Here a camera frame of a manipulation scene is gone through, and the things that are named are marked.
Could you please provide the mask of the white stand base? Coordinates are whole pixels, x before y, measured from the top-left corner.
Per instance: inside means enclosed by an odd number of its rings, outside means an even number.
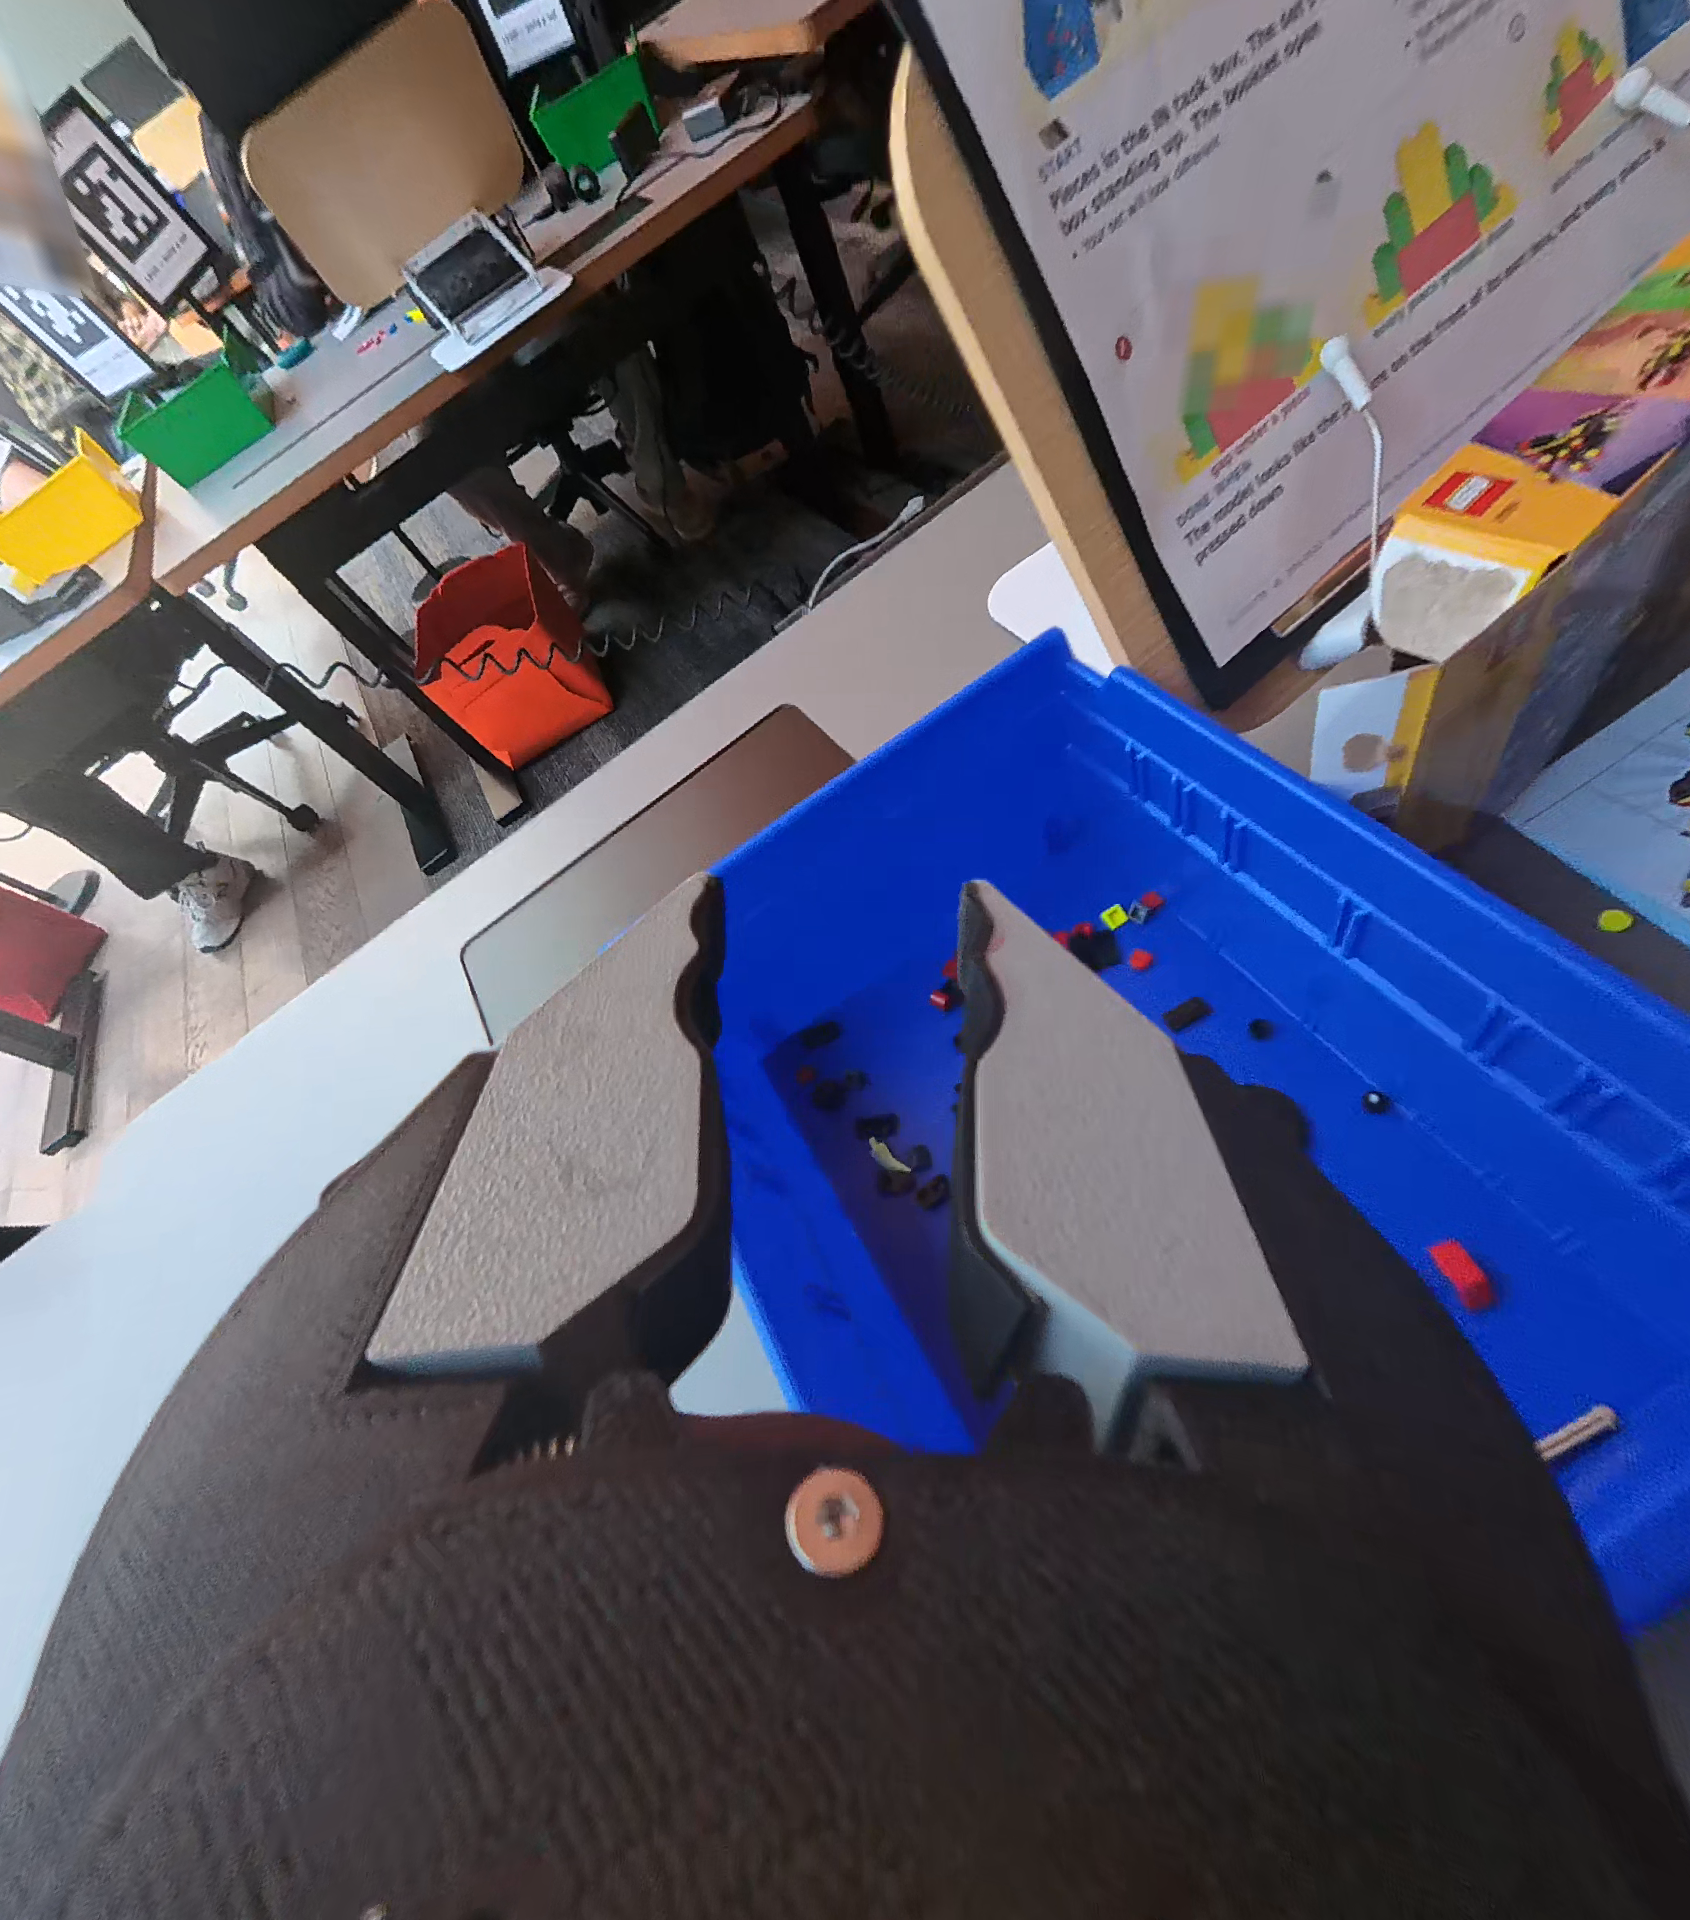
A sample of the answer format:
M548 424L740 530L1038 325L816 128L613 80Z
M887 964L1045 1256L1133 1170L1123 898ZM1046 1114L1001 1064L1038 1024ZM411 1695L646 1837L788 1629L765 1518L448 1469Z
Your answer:
M1021 643L1056 629L1066 638L1076 662L1103 675L1119 665L1053 540L994 579L986 595L986 611Z

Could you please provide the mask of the blue plastic bin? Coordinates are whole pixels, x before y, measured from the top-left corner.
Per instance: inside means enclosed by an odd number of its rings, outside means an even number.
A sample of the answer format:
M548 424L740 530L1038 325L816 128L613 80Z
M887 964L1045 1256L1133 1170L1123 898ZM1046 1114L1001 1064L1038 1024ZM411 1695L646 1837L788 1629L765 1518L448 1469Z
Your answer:
M968 1453L981 1402L940 1250L854 1230L765 1055L973 880L1049 929L1143 891L1278 1018L1210 1057L1286 1095L1313 1160L1542 1436L1629 1631L1690 1601L1690 1020L1141 678L1043 636L713 865L736 1284L785 1399ZM1392 1095L1380 1115L1365 1090ZM1428 1248L1498 1284L1466 1312Z

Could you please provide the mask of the yellow plastic bin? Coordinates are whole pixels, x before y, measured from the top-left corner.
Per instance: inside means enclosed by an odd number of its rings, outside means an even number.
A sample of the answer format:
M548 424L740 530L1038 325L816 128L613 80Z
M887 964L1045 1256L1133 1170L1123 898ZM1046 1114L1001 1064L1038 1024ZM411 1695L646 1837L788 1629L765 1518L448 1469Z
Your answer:
M143 520L135 476L78 424L72 456L35 492L0 507L0 563L20 594L35 594L135 540Z

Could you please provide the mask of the pile of small lego pieces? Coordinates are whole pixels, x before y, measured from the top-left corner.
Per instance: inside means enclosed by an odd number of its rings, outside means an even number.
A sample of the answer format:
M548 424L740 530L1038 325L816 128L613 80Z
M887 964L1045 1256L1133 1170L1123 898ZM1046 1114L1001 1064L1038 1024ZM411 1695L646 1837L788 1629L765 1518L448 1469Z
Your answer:
M1098 975L1180 1046L1267 1046L1280 1028L1261 994L1192 945L1171 945L1169 898L1144 890L1045 939ZM942 1250L953 1214L968 994L959 969L959 898L928 918L925 957L876 950L865 982L825 999L765 1055L815 1161L852 1227L876 1241Z

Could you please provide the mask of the green plastic bin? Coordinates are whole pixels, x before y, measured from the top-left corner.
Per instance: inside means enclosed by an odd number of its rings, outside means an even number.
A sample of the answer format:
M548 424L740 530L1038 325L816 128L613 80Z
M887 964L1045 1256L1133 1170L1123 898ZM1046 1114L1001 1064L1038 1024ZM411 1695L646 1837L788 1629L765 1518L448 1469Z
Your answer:
M224 356L161 395L129 395L115 419L121 443L180 488L194 488L230 466L274 425L268 382L240 371Z
M643 122L633 134L635 155L646 158L659 150L662 128L652 100L643 49L633 44L599 73L550 97L534 89L529 120L544 152L559 166L574 169L602 169L619 161L614 135L629 118Z

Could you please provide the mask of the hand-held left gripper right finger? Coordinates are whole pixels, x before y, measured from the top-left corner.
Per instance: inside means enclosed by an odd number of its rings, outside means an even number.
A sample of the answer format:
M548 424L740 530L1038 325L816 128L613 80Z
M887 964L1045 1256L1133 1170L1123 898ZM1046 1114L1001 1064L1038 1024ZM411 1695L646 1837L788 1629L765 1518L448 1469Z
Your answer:
M1158 1379L1303 1382L1179 1046L985 878L961 888L956 962L950 1339L977 1399L1072 1379L1112 1450Z

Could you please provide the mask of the black white marker board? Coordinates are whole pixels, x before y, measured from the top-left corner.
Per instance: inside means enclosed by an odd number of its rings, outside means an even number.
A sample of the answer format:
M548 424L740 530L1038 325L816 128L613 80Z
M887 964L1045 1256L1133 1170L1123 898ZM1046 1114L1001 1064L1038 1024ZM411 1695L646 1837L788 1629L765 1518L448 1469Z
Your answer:
M100 400L139 391L161 371L82 295L0 281L0 313Z
M40 125L75 225L137 297L170 318L224 290L220 250L78 89Z

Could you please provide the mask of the orange fabric bag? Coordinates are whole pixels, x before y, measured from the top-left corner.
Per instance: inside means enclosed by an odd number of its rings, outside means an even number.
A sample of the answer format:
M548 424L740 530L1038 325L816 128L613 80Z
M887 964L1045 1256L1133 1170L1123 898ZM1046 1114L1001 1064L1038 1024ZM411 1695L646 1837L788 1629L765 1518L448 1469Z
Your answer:
M520 542L448 570L416 608L412 641L427 699L506 772L619 710L578 616Z

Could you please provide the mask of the lego set box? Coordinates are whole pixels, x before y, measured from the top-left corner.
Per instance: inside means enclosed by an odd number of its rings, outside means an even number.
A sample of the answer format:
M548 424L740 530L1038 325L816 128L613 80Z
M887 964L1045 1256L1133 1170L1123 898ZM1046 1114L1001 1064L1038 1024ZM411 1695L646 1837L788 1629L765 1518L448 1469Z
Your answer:
M1690 232L1397 507L1378 600L1306 774L1439 852L1690 619Z

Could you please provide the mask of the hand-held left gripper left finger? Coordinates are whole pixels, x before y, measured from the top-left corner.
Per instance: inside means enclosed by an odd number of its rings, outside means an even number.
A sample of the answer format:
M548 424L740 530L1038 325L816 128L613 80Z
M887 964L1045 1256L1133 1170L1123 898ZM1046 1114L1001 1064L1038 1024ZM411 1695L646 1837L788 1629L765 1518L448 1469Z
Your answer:
M496 1046L364 1347L374 1374L678 1379L715 1343L724 947L722 885L694 874Z

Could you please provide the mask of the tablet on white stand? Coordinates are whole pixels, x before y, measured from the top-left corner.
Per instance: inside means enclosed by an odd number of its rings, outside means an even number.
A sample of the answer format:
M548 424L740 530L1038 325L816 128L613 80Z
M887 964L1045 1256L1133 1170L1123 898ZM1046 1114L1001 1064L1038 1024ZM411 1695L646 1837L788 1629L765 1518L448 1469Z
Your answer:
M402 279L427 318L440 328L432 360L464 371L509 341L573 286L568 272L538 266L485 211L458 218L402 264Z

